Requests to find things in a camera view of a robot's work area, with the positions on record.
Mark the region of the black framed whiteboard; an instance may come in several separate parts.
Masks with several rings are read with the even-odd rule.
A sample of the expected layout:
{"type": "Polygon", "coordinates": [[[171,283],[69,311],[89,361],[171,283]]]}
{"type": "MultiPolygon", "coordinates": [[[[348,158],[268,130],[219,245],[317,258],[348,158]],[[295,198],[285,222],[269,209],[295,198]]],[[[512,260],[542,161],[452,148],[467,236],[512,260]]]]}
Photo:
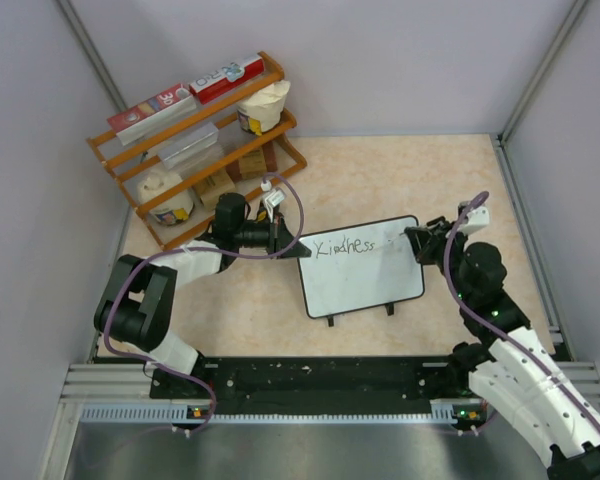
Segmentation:
{"type": "Polygon", "coordinates": [[[417,227],[413,215],[389,218],[304,235],[311,251],[298,260],[305,310],[311,319],[326,319],[384,307],[425,293],[423,267],[416,261],[405,230],[417,227]]]}

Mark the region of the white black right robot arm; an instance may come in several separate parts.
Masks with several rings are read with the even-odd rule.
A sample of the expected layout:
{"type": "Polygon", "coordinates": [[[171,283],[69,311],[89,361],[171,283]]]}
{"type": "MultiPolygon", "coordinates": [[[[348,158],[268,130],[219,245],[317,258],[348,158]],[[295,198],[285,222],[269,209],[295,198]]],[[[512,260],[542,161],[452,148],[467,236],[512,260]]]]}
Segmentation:
{"type": "Polygon", "coordinates": [[[416,261],[444,275],[473,344],[447,358],[443,383],[485,400],[531,447],[550,479],[600,479],[600,413],[542,345],[504,289],[500,251],[439,217],[404,231],[416,261]]]}

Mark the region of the black yellow drink can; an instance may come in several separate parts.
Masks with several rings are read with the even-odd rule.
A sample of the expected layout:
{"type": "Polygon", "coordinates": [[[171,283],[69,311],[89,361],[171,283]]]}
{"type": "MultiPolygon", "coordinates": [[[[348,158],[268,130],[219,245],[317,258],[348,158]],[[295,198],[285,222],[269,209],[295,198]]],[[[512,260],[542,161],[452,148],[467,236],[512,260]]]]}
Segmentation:
{"type": "Polygon", "coordinates": [[[269,203],[261,201],[256,214],[256,221],[258,223],[271,223],[273,221],[273,214],[274,208],[269,203]]]}

